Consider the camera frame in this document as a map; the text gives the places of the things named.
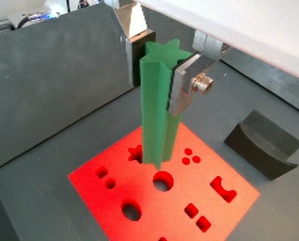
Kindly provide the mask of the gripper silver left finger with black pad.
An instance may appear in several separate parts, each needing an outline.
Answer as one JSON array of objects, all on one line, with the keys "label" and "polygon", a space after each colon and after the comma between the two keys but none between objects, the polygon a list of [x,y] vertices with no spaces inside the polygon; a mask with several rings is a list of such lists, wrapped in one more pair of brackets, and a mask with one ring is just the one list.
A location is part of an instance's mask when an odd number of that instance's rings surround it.
[{"label": "gripper silver left finger with black pad", "polygon": [[119,2],[115,14],[123,33],[129,82],[135,88],[141,84],[139,61],[145,56],[145,45],[157,40],[157,33],[147,26],[141,3]]}]

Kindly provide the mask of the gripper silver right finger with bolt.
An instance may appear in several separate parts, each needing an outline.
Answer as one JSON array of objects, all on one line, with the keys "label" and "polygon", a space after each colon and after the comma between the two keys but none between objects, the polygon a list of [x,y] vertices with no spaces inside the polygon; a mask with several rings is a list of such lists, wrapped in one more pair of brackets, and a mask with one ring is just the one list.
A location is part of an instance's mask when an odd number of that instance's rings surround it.
[{"label": "gripper silver right finger with bolt", "polygon": [[206,94],[213,89],[214,80],[207,73],[229,52],[229,45],[199,30],[195,31],[193,48],[197,53],[174,70],[167,107],[174,117],[191,105],[197,93]]}]

